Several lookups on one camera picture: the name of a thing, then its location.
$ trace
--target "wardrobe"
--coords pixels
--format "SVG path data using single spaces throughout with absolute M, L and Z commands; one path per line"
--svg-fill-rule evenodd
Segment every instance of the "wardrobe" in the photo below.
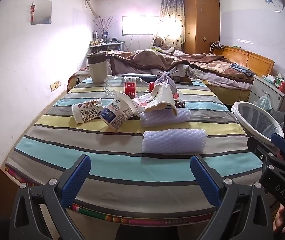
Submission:
M 219 0 L 185 0 L 185 43 L 187 54 L 208 54 L 220 37 Z

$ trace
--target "blue label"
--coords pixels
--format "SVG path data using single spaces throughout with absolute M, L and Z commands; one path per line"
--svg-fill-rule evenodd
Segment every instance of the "blue label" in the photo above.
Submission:
M 116 117 L 116 115 L 108 108 L 104 108 L 101 111 L 100 116 L 102 116 L 108 123 L 111 123 Z

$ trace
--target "tiled floor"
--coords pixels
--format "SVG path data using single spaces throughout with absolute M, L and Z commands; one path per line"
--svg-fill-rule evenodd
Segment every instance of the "tiled floor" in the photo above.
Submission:
M 40 206 L 52 238 L 53 240 L 57 240 L 59 238 L 59 234 L 55 225 L 53 224 L 47 207 L 45 205 Z M 87 217 L 71 210 L 68 210 L 68 214 L 76 227 L 83 234 L 84 238 L 87 240 L 115 240 L 119 224 Z M 180 240 L 197 239 L 205 228 L 206 224 L 207 221 L 177 227 Z

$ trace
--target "brown blanket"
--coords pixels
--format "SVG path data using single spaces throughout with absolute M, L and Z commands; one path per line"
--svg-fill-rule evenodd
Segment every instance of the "brown blanket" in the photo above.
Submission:
M 157 68 L 161 71 L 170 71 L 179 64 L 185 64 L 189 65 L 191 68 L 197 68 L 204 72 L 212 72 L 237 82 L 252 83 L 252 80 L 244 73 L 229 67 L 233 62 L 230 62 L 222 55 L 210 56 L 207 54 L 197 54 L 174 57 L 147 49 L 141 50 L 129 57 L 122 57 L 120 55 L 114 55 L 114 57 L 125 65 L 129 65 L 139 70 Z

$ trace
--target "white cabinet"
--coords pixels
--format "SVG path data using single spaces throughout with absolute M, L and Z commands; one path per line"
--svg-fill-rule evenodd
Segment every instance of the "white cabinet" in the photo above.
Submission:
M 267 93 L 272 102 L 272 108 L 276 111 L 285 111 L 285 94 L 265 79 L 258 76 L 254 78 L 248 102 L 254 103 Z

